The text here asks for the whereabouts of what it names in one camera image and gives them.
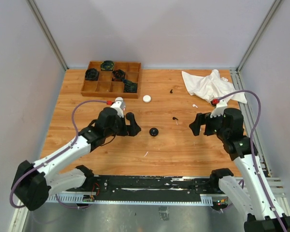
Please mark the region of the black earbud charging case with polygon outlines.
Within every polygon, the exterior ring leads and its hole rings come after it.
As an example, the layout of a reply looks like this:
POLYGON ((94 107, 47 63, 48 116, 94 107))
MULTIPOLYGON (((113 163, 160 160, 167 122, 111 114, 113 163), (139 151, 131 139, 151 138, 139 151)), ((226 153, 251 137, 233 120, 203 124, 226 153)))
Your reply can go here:
POLYGON ((149 130, 149 134, 153 137, 156 137, 159 134, 159 130, 157 128, 151 128, 149 130))

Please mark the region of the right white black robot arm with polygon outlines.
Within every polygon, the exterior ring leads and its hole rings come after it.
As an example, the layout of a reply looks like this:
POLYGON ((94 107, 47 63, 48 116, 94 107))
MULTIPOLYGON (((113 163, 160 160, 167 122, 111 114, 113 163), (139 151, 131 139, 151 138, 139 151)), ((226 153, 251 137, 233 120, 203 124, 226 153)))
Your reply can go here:
POLYGON ((277 202, 254 154, 255 146, 244 134, 244 117, 240 110, 227 108, 223 114, 212 117, 210 113, 198 113, 189 125, 195 136, 216 135, 222 141, 242 175, 246 187, 243 190, 228 168, 213 170, 209 187, 214 193, 227 195, 238 212, 244 217, 246 232, 290 232, 290 216, 277 202))

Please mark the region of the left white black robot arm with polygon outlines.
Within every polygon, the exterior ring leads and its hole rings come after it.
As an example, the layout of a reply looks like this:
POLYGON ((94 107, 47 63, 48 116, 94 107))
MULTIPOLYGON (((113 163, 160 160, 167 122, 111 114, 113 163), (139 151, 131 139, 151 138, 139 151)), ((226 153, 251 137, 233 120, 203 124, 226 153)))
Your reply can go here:
POLYGON ((80 188, 89 191, 94 179, 89 169, 80 166, 70 172, 60 171, 76 159, 106 145, 108 137, 136 136, 141 131, 135 116, 128 112, 119 116, 115 108, 106 107, 97 119, 76 132, 76 136, 52 154, 33 163, 25 160, 19 164, 11 187, 11 194, 30 211, 40 208, 49 196, 62 191, 80 188))

